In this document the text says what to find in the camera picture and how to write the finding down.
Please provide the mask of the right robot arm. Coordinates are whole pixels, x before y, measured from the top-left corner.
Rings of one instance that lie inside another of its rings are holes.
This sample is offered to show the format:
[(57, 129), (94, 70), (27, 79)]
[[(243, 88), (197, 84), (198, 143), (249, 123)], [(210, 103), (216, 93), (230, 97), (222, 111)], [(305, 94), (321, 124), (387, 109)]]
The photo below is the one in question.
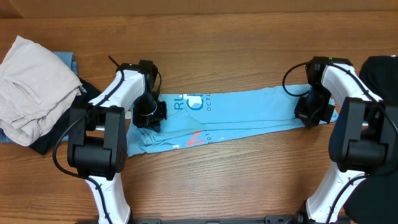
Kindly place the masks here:
[(331, 165), (292, 223), (349, 223), (339, 212), (356, 187), (391, 163), (397, 144), (397, 106), (385, 103), (358, 78), (344, 58), (314, 57), (303, 63), (310, 89), (298, 95), (295, 117), (306, 128), (340, 113), (328, 143)]

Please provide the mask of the light blue printed t-shirt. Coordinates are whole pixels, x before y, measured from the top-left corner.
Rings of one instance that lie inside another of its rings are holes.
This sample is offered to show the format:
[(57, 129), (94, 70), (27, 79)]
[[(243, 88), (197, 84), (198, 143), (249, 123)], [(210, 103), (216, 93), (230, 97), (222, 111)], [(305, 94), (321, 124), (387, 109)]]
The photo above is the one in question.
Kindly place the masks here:
[(129, 156), (230, 141), (302, 128), (296, 97), (281, 86), (230, 93), (163, 94), (167, 117), (160, 131), (130, 125)]

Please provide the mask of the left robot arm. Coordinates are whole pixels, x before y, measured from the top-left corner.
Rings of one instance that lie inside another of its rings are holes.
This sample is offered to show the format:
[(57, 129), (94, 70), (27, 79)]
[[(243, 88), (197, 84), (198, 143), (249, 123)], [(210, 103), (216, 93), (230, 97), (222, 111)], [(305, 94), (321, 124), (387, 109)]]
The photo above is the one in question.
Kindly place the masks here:
[(132, 223), (121, 171), (127, 160), (125, 115), (137, 128), (160, 131), (167, 106), (160, 101), (160, 73), (150, 60), (116, 66), (112, 83), (96, 98), (72, 106), (67, 161), (90, 186), (98, 223)]

